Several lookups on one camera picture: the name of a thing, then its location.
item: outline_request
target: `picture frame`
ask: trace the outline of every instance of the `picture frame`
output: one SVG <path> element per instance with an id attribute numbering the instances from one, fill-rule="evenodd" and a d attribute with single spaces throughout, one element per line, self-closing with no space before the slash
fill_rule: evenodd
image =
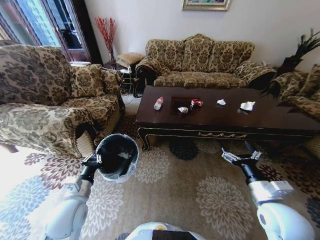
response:
<path id="1" fill-rule="evenodd" d="M 183 0 L 183 11 L 227 11 L 231 0 Z"/>

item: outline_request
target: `carpet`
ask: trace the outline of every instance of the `carpet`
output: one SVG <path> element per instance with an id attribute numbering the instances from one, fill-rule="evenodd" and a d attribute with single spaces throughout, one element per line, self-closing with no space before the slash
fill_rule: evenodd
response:
<path id="1" fill-rule="evenodd" d="M 141 147 L 134 125 L 140 99 L 123 99 L 126 112 L 115 132 Z M 169 223 L 208 240 L 267 239 L 245 176 L 221 158 L 217 141 L 158 137 L 151 143 L 127 182 L 110 183 L 95 174 L 81 239 L 125 240 L 147 222 Z M 243 142 L 223 144 L 230 152 L 246 153 Z M 0 239 L 39 239 L 46 214 L 64 196 L 63 180 L 81 173 L 80 161 L 21 148 L 1 154 L 1 164 Z M 284 203 L 306 217 L 319 237 L 320 162 L 296 148 L 277 158 L 262 155 L 258 168 L 270 180 L 289 181 L 295 191 Z"/>

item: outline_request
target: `crumpled tissue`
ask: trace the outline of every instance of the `crumpled tissue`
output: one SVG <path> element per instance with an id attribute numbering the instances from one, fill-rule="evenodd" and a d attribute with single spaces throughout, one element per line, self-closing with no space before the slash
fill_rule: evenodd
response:
<path id="1" fill-rule="evenodd" d="M 252 111 L 255 103 L 256 103 L 255 101 L 243 102 L 243 103 L 241 103 L 240 108 L 243 110 L 246 110 L 246 111 Z"/>
<path id="2" fill-rule="evenodd" d="M 224 106 L 224 105 L 227 104 L 224 99 L 220 99 L 220 100 L 216 101 L 216 103 L 217 103 L 217 104 L 220 104 L 220 105 L 222 105 L 222 106 Z"/>

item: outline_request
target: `coffee table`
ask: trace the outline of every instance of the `coffee table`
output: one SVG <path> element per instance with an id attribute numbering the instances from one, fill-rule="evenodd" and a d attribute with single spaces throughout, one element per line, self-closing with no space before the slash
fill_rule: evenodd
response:
<path id="1" fill-rule="evenodd" d="M 162 108 L 154 104 L 163 97 Z M 180 106 L 189 106 L 192 99 L 203 101 L 201 108 L 180 116 Z M 217 105 L 224 99 L 225 106 Z M 255 102 L 250 113 L 239 111 L 243 102 Z M 295 147 L 320 133 L 320 123 L 271 94 L 250 88 L 205 89 L 183 87 L 145 87 L 135 123 L 143 151 L 150 149 L 148 136 L 175 136 L 207 139 L 252 140 L 280 143 L 281 152 Z"/>

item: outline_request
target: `floral patterned sofa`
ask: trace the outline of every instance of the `floral patterned sofa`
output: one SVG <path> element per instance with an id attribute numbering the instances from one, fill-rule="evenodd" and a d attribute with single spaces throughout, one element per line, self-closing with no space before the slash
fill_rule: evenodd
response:
<path id="1" fill-rule="evenodd" d="M 1 144 L 81 158 L 78 140 L 93 148 L 125 109 L 116 73 L 70 66 L 55 47 L 0 42 L 0 69 Z"/>
<path id="2" fill-rule="evenodd" d="M 247 41 L 216 41 L 196 34 L 182 41 L 151 39 L 136 74 L 146 84 L 187 88 L 264 89 L 276 71 L 249 60 Z"/>
<path id="3" fill-rule="evenodd" d="M 268 91 L 320 122 L 320 65 L 315 64 L 309 73 L 284 73 L 270 82 Z M 320 159 L 320 135 L 305 146 Z"/>

